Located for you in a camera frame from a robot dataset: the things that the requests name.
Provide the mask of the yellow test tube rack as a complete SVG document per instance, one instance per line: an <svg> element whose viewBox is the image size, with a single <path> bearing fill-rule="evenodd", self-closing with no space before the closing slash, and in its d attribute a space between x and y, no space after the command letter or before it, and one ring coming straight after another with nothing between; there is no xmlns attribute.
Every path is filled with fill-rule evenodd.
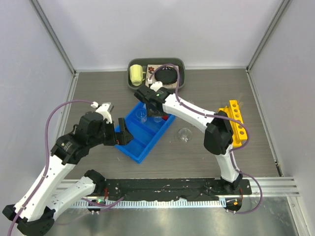
<svg viewBox="0 0 315 236"><path fill-rule="evenodd" d="M230 100L227 106L219 108L218 111L224 111L229 118L232 118L243 124L243 118L237 100ZM248 135L245 128L237 122L230 121L233 130L232 138L234 148L241 147L245 141L248 140Z"/></svg>

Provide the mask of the pale yellow mug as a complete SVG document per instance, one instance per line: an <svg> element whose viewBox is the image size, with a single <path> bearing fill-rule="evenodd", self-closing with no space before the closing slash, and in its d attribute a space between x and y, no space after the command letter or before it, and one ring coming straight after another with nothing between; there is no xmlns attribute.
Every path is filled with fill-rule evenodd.
<svg viewBox="0 0 315 236"><path fill-rule="evenodd" d="M144 81L143 66L134 64L129 68L129 78L133 86L140 86Z"/></svg>

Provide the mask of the blue divided plastic bin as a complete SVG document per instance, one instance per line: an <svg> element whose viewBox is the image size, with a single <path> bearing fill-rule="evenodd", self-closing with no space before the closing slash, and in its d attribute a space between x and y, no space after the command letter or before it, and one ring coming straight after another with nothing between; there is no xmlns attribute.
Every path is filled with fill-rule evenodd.
<svg viewBox="0 0 315 236"><path fill-rule="evenodd" d="M154 121L153 117L148 117L145 122L141 122L139 113L143 112L144 109L145 104L138 102L126 115L126 126L129 132L133 135L133 139L125 146L115 146L116 149L129 156L138 164L142 163L175 120L174 115L168 115L167 119L162 119L160 122Z"/></svg>

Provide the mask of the white wash bottle red cap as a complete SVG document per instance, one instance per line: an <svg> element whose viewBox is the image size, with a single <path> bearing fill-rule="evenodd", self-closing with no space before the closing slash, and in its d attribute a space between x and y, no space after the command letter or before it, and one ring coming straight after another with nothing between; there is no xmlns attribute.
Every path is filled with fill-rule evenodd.
<svg viewBox="0 0 315 236"><path fill-rule="evenodd" d="M169 115L163 115L161 118L162 118L163 120L168 120L168 119L169 119Z"/></svg>

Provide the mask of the floral coaster card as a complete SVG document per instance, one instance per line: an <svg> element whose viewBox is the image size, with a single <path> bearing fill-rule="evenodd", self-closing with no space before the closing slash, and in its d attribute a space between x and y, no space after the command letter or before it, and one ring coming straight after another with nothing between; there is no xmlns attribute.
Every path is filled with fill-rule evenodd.
<svg viewBox="0 0 315 236"><path fill-rule="evenodd" d="M148 79L152 79L153 81L156 81L155 79L155 73L156 73L156 70L160 67L159 64L149 64L147 66L147 71L146 71L146 78L145 78L145 84L146 84L146 81ZM177 82L174 83L174 84L170 84L170 85L165 85L163 84L163 87L164 88L167 88L167 89L175 89L177 86Z"/></svg>

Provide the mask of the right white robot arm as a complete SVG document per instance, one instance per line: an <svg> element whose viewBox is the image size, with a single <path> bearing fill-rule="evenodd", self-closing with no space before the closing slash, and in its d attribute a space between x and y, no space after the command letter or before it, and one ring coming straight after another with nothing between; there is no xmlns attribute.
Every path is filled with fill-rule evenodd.
<svg viewBox="0 0 315 236"><path fill-rule="evenodd" d="M183 100L177 92L163 87L153 90L141 86L134 96L146 105L148 115L174 115L198 128L204 134L205 149L216 157L224 192L234 194L239 190L243 175L235 162L232 119L227 113L204 110Z"/></svg>

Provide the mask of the small glass beaker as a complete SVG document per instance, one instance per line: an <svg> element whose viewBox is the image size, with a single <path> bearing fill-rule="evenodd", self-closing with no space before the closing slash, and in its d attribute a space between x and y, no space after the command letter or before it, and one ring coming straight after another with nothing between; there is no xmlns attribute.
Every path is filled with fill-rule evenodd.
<svg viewBox="0 0 315 236"><path fill-rule="evenodd" d="M177 133L177 139L183 143L188 143L189 141L191 141L192 136L192 131L188 128L181 128L180 130L178 130Z"/></svg>

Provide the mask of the small glass erlenmeyer flask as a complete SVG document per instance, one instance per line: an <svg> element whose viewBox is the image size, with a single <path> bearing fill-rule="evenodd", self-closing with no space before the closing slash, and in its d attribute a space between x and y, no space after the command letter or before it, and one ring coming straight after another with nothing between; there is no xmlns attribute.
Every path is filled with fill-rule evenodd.
<svg viewBox="0 0 315 236"><path fill-rule="evenodd" d="M154 122L160 123L162 121L162 117L153 117Z"/></svg>

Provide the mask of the tiny glass beaker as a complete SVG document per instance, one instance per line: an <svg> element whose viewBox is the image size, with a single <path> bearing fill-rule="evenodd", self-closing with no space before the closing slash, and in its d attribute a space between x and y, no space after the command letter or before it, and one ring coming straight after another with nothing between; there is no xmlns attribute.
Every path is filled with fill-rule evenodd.
<svg viewBox="0 0 315 236"><path fill-rule="evenodd" d="M135 114L139 122L145 123L147 121L147 110L145 108L137 109Z"/></svg>

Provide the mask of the grey-green plastic tray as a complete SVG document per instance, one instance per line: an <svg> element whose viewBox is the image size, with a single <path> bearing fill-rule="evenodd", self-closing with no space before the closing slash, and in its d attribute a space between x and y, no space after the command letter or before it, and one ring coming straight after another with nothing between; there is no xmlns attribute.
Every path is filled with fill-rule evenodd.
<svg viewBox="0 0 315 236"><path fill-rule="evenodd" d="M162 64L175 65L180 73L179 89L185 84L185 64L179 58L137 58L130 61L127 69L128 86L137 90L141 85L150 86L148 79L152 73Z"/></svg>

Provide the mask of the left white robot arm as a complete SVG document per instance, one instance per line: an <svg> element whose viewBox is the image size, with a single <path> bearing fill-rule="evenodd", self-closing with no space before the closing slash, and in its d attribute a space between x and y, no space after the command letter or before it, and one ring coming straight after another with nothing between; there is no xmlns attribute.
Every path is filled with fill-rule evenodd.
<svg viewBox="0 0 315 236"><path fill-rule="evenodd" d="M88 170L71 187L53 194L90 149L98 145L127 145L133 139L124 118L119 118L120 130L117 132L109 116L97 112L81 116L71 132L57 139L48 158L49 163L24 197L14 205L5 206L2 211L4 216L23 235L45 235L55 220L77 200L90 194L100 196L104 192L105 177L95 170Z"/></svg>

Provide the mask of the black round dish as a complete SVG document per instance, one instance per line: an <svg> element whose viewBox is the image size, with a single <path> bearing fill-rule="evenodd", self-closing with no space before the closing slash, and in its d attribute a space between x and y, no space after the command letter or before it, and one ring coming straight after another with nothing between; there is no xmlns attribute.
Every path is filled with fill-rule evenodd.
<svg viewBox="0 0 315 236"><path fill-rule="evenodd" d="M160 81L165 85L176 83L177 78L177 71L173 67L166 66L155 73L156 81Z"/></svg>

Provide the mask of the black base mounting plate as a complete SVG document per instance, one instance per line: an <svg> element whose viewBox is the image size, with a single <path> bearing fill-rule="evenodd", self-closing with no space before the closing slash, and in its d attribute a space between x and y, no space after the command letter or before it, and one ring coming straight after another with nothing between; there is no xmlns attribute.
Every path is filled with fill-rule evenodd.
<svg viewBox="0 0 315 236"><path fill-rule="evenodd" d="M117 201L187 201L217 200L219 196L251 195L252 189L247 179L233 189L218 178L143 178L107 179L104 186L89 197L107 197Z"/></svg>

